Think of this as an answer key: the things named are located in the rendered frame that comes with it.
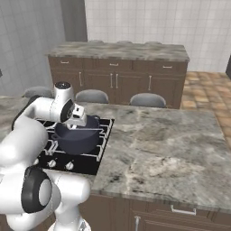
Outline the brown cabinet door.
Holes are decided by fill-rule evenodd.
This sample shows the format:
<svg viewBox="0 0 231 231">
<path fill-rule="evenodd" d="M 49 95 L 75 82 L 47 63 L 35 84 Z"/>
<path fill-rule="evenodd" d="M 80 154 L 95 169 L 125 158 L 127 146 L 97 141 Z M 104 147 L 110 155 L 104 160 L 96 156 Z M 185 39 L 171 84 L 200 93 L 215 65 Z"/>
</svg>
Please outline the brown cabinet door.
<svg viewBox="0 0 231 231">
<path fill-rule="evenodd" d="M 138 231 L 231 231 L 231 219 L 168 216 L 130 210 L 129 231 L 134 231 L 135 216 L 141 217 Z"/>
</svg>

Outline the brown drawer front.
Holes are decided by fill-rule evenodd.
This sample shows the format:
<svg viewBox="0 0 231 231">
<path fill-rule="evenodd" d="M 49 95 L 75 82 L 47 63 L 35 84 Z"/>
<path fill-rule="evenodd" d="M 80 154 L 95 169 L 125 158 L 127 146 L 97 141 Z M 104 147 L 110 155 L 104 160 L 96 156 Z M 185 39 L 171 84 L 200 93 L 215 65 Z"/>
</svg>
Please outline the brown drawer front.
<svg viewBox="0 0 231 231">
<path fill-rule="evenodd" d="M 216 211 L 209 211 L 209 210 L 197 210 L 196 216 L 190 216 L 190 215 L 184 215 L 184 214 L 178 214 L 178 213 L 172 213 L 171 212 L 171 205 L 170 204 L 164 204 L 161 201 L 156 202 L 148 202 L 148 201 L 142 201 L 142 200 L 132 200 L 131 201 L 131 208 L 133 208 L 135 211 L 140 212 L 146 212 L 146 213 L 163 213 L 168 216 L 184 216 L 184 217 L 195 217 L 195 218 L 208 218 L 211 220 L 219 220 L 219 219 L 231 219 L 231 214 L 223 213 L 223 212 L 216 212 Z M 191 211 L 193 208 L 187 208 L 180 205 L 173 205 L 176 209 L 182 209 L 182 210 L 188 210 Z"/>
</svg>

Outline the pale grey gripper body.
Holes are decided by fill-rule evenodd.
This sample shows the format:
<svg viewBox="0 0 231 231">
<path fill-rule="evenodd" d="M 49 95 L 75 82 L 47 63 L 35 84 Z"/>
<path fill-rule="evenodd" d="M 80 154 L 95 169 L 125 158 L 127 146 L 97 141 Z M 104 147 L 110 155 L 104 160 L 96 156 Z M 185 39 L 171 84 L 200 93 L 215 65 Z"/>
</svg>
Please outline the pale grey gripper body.
<svg viewBox="0 0 231 231">
<path fill-rule="evenodd" d="M 87 116 L 84 115 L 81 118 L 76 118 L 72 116 L 68 121 L 64 123 L 69 129 L 77 129 L 80 126 L 85 126 L 87 124 Z"/>
</svg>

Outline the brown island cupboard run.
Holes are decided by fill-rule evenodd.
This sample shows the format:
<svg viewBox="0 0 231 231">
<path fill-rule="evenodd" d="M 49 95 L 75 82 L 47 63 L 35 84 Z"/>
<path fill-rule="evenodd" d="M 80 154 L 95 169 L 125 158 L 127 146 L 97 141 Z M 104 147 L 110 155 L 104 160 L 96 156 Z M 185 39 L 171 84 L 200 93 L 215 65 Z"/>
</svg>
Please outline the brown island cupboard run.
<svg viewBox="0 0 231 231">
<path fill-rule="evenodd" d="M 178 109 L 189 56 L 176 44 L 65 42 L 48 53 L 48 61 L 52 81 L 69 82 L 75 93 L 102 90 L 118 105 L 153 93 Z"/>
</svg>

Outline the grey round stool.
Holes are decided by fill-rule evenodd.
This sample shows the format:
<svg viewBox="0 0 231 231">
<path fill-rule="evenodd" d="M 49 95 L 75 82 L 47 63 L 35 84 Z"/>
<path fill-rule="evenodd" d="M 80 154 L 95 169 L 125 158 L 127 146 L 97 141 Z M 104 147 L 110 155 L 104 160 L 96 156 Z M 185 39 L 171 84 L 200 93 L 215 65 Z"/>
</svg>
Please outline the grey round stool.
<svg viewBox="0 0 231 231">
<path fill-rule="evenodd" d="M 153 93 L 140 93 L 132 96 L 130 105 L 165 108 L 166 101 L 163 97 Z"/>
<path fill-rule="evenodd" d="M 53 98 L 52 91 L 49 88 L 42 86 L 27 88 L 23 93 L 24 97 L 33 97 L 36 95 L 41 97 Z"/>
<path fill-rule="evenodd" d="M 105 92 L 98 89 L 86 89 L 78 92 L 77 102 L 108 104 L 108 96 Z"/>
</svg>

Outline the dark blue pot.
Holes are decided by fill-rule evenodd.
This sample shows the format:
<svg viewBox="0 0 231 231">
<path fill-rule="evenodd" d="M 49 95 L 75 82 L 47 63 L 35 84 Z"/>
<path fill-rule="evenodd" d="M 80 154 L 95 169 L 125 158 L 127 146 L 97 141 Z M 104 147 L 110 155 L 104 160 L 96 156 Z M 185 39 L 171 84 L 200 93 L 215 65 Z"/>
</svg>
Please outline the dark blue pot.
<svg viewBox="0 0 231 231">
<path fill-rule="evenodd" d="M 98 115 L 88 115 L 87 124 L 77 129 L 69 129 L 64 124 L 57 123 L 51 138 L 58 142 L 65 153 L 72 155 L 89 153 L 95 149 L 99 141 L 101 132 L 99 120 Z"/>
</svg>

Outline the brown cabinet side panel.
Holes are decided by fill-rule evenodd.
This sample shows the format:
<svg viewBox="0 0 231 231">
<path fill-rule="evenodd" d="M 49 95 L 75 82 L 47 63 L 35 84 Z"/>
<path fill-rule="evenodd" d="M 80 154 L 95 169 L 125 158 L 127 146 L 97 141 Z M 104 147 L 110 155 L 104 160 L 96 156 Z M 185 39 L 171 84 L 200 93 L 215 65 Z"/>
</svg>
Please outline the brown cabinet side panel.
<svg viewBox="0 0 231 231">
<path fill-rule="evenodd" d="M 91 194 L 79 210 L 92 231 L 129 230 L 128 199 Z"/>
</svg>

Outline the black hob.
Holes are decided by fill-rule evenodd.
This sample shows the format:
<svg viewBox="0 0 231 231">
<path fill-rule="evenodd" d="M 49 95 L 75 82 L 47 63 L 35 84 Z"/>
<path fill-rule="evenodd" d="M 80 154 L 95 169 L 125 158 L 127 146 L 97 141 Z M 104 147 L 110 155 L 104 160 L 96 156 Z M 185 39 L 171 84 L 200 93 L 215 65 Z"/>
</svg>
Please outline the black hob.
<svg viewBox="0 0 231 231">
<path fill-rule="evenodd" d="M 58 142 L 51 138 L 51 136 L 54 134 L 56 123 L 39 120 L 39 122 L 46 128 L 49 139 L 45 148 L 37 157 L 39 159 L 39 163 L 35 166 L 47 170 L 96 175 L 103 158 L 114 121 L 115 120 L 113 118 L 101 118 L 99 120 L 101 132 L 99 133 L 98 144 L 93 151 L 88 154 L 83 153 L 81 155 L 70 155 L 62 151 L 58 145 Z M 48 166 L 48 162 L 51 160 L 56 161 L 56 166 L 54 168 L 50 168 Z M 74 164 L 74 168 L 70 171 L 66 169 L 66 164 L 68 162 L 72 162 Z"/>
</svg>

